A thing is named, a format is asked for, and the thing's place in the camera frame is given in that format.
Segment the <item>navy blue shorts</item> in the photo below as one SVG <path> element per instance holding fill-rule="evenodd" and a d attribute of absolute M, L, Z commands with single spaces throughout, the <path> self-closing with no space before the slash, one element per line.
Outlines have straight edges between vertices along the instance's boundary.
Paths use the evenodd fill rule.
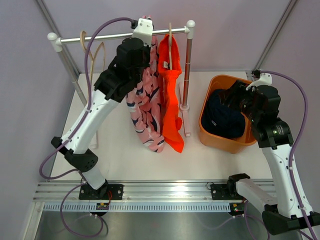
<path fill-rule="evenodd" d="M 222 91 L 223 89 L 216 89 L 209 95 L 200 123 L 210 134 L 227 139 L 240 138 L 246 128 L 245 117 L 221 104 L 219 93 Z"/>

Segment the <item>pink shark print shorts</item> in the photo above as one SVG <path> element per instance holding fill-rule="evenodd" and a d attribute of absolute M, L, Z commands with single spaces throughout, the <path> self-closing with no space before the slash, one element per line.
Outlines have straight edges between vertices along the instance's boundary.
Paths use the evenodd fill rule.
<path fill-rule="evenodd" d="M 152 37 L 149 66 L 144 69 L 141 82 L 126 95 L 126 105 L 137 136 L 150 151 L 164 149 L 162 135 L 162 86 L 158 72 L 158 39 Z"/>

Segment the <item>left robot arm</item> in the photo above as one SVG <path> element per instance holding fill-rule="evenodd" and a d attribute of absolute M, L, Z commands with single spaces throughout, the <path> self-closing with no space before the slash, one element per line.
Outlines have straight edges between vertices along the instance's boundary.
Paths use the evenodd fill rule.
<path fill-rule="evenodd" d="M 82 174 L 90 194 L 98 200 L 107 195 L 108 182 L 102 176 L 97 166 L 98 157 L 89 149 L 89 144 L 107 116 L 141 82 L 144 69 L 150 65 L 151 45 L 151 40 L 124 39 L 108 68 L 94 83 L 91 101 L 71 127 L 71 132 L 51 140 L 67 162 Z"/>

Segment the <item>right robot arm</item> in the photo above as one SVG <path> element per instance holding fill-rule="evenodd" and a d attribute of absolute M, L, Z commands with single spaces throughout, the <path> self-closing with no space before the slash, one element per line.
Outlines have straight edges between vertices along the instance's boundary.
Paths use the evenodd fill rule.
<path fill-rule="evenodd" d="M 219 96 L 223 105 L 248 118 L 276 191 L 276 197 L 271 197 L 252 180 L 242 177 L 226 186 L 228 196 L 233 199 L 242 196 L 251 202 L 271 235 L 318 226 L 320 215 L 308 203 L 290 155 L 294 145 L 290 127 L 278 117 L 281 102 L 278 90 L 270 85 L 254 86 L 236 80 Z"/>

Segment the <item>cream hanger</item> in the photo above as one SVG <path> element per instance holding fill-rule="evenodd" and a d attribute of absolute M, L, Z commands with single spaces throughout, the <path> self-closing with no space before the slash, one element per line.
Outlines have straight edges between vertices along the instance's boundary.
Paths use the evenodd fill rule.
<path fill-rule="evenodd" d="M 83 52 L 85 53 L 87 50 L 86 44 L 85 44 L 85 38 L 87 36 L 87 32 L 82 30 L 79 34 L 80 37 L 80 44 L 82 47 Z M 88 59 L 90 59 L 90 71 L 89 71 L 89 80 L 90 80 L 90 85 L 93 85 L 93 73 L 95 69 L 95 62 L 98 57 L 99 52 L 103 53 L 103 58 L 102 58 L 102 71 L 105 70 L 105 65 L 106 65 L 106 56 L 107 56 L 107 51 L 104 42 L 100 42 L 98 47 L 96 48 L 95 52 L 92 53 L 89 51 L 88 54 Z"/>

